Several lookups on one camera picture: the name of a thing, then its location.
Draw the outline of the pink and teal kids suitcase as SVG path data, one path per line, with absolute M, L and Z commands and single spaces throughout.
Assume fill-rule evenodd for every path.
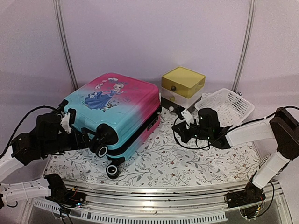
M 80 87 L 59 108 L 64 113 L 76 110 L 73 129 L 86 127 L 98 134 L 99 144 L 88 149 L 110 161 L 110 179 L 119 176 L 119 166 L 158 127 L 162 110 L 155 84 L 117 73 L 105 73 Z

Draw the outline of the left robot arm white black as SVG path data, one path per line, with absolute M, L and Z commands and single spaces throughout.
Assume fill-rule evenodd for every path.
M 73 123 L 71 113 L 62 115 L 50 112 L 37 116 L 35 127 L 29 133 L 12 135 L 0 156 L 0 179 L 4 180 L 32 161 L 93 146 L 97 138 L 96 132 L 88 128 L 78 131 L 72 128 Z M 86 200 L 85 193 L 77 189 L 67 189 L 58 174 L 48 174 L 35 181 L 0 187 L 1 207 L 37 197 L 45 197 L 66 208 L 80 207 Z

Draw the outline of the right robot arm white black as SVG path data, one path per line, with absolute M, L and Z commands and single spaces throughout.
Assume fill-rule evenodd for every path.
M 299 123 L 288 112 L 288 107 L 280 107 L 264 118 L 227 127 L 221 127 L 217 112 L 211 108 L 198 110 L 197 119 L 183 107 L 178 107 L 177 114 L 182 120 L 172 126 L 174 135 L 180 136 L 177 144 L 196 139 L 206 140 L 208 146 L 217 149 L 230 149 L 247 142 L 275 139 L 278 146 L 276 152 L 253 174 L 245 189 L 227 193 L 229 206 L 264 200 L 263 189 L 267 183 L 299 155 Z

